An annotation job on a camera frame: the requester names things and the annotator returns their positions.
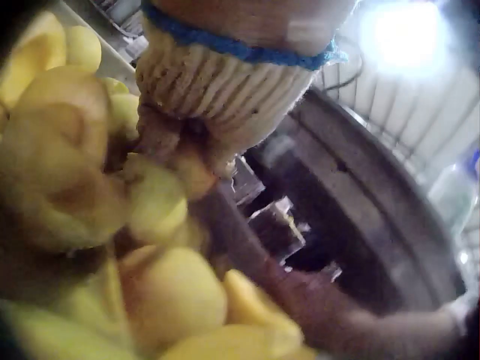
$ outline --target wire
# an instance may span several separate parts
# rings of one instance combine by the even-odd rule
[[[358,55],[360,57],[360,65],[359,65],[358,70],[355,72],[355,74],[353,74],[350,78],[348,78],[347,80],[345,80],[342,83],[335,84],[333,86],[330,86],[330,87],[327,87],[327,88],[323,89],[322,90],[323,93],[326,93],[330,90],[340,89],[342,87],[345,87],[345,86],[351,84],[352,82],[357,80],[360,77],[360,75],[362,75],[363,69],[365,67],[364,66],[365,65],[365,57],[363,55],[363,51],[361,51],[360,46],[355,41],[353,41],[350,38],[348,38],[346,36],[343,36],[343,35],[337,35],[337,36],[335,36],[335,38],[339,39],[339,40],[342,40],[342,41],[345,41],[346,43],[352,45],[353,47],[355,47],[357,49]]]

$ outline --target light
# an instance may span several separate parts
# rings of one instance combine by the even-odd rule
[[[461,252],[460,253],[460,262],[462,264],[466,264],[468,261],[468,254],[466,252]]]
[[[444,24],[431,2],[382,6],[364,22],[362,44],[384,68],[425,71],[442,60]]]

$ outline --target blue rope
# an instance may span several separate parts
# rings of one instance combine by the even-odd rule
[[[149,0],[142,0],[142,10],[145,17],[153,25],[171,34],[177,44],[182,46],[191,44],[203,45],[212,51],[233,55],[250,64],[272,63],[283,66],[300,66],[307,70],[315,71],[338,57],[338,50],[334,40],[320,54],[312,57],[302,56],[293,51],[249,47],[242,41],[233,40],[225,36],[217,36],[208,31],[182,24],[153,6]]]

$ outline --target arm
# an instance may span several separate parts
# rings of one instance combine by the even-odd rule
[[[456,318],[447,308],[377,317],[321,272],[288,273],[267,261],[265,276],[258,283],[302,327],[308,345],[334,355],[430,359],[452,349],[460,339]]]

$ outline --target finger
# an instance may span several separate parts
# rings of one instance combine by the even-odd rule
[[[140,97],[138,115],[140,139],[135,151],[163,163],[178,146],[184,121],[164,114],[146,95]]]

